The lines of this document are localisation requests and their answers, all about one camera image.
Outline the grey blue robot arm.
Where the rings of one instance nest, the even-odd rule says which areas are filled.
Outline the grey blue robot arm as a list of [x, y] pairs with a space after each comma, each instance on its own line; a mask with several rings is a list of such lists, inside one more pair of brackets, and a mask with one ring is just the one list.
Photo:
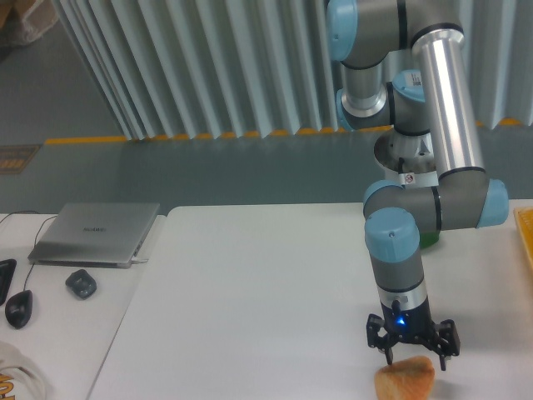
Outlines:
[[385, 178], [365, 192], [365, 241], [381, 302], [368, 345], [392, 359], [398, 343], [445, 363], [460, 352], [452, 320], [434, 322], [421, 244], [447, 230], [502, 224], [509, 198], [487, 176], [461, 49], [464, 31], [443, 1], [331, 1], [331, 59], [344, 67], [338, 122], [388, 126], [374, 146]]

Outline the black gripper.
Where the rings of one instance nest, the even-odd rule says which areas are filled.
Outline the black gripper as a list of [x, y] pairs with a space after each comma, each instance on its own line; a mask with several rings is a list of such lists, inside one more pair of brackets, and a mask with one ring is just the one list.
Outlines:
[[441, 371], [446, 370], [446, 362], [460, 354], [461, 341], [452, 319], [433, 323], [429, 300], [411, 310], [401, 311], [398, 316], [391, 308], [381, 305], [384, 319], [370, 314], [366, 321], [367, 345], [376, 348], [386, 357], [388, 365], [393, 363], [393, 347], [398, 341], [414, 343], [419, 339], [427, 349], [436, 353]]

